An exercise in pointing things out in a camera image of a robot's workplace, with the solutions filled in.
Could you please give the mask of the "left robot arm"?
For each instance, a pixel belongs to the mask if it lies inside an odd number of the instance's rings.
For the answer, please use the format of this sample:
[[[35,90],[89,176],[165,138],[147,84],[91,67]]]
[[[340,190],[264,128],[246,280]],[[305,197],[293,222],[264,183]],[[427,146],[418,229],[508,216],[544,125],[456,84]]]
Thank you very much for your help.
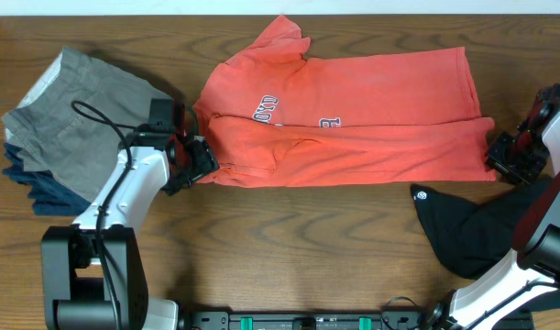
[[[137,233],[159,191],[190,187],[218,163],[203,137],[132,133],[113,173],[71,225],[41,239],[49,329],[175,329],[180,307],[148,293]]]

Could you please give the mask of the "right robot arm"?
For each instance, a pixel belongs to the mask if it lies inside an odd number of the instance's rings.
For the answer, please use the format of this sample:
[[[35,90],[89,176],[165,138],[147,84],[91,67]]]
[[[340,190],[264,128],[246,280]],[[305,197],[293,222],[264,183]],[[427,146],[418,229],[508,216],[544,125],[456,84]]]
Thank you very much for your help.
[[[507,255],[439,303],[430,328],[490,329],[533,298],[560,291],[560,83],[540,90],[517,135],[501,134],[487,153],[487,164],[511,183],[532,183],[547,162],[555,176],[516,225]]]

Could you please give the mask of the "red soccer t-shirt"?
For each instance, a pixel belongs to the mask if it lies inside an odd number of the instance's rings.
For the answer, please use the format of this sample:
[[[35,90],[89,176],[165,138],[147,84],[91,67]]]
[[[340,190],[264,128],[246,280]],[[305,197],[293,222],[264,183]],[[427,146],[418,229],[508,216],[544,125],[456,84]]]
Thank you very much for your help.
[[[245,188],[488,182],[486,135],[461,48],[308,56],[285,16],[210,75],[194,105],[219,169]]]

